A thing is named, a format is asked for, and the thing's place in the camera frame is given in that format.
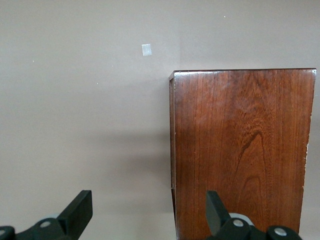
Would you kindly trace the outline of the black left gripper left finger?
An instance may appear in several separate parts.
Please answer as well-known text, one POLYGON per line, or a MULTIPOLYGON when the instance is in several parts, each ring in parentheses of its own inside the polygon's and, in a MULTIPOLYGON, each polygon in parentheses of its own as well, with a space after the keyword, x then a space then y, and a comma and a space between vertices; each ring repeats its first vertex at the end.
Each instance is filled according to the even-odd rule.
POLYGON ((9 225, 0 227, 2 240, 78 240, 93 216, 92 191, 82 190, 57 216, 38 221, 16 233, 9 225))

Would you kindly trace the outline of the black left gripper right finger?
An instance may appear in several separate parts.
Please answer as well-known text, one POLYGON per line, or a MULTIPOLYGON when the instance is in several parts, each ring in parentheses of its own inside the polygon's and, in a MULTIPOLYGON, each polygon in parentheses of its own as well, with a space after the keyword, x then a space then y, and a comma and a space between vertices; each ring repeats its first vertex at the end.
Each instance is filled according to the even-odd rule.
POLYGON ((205 216, 211 233, 208 240, 301 240, 289 227, 272 225, 263 232, 246 215, 229 213, 214 190, 206 192, 205 216))

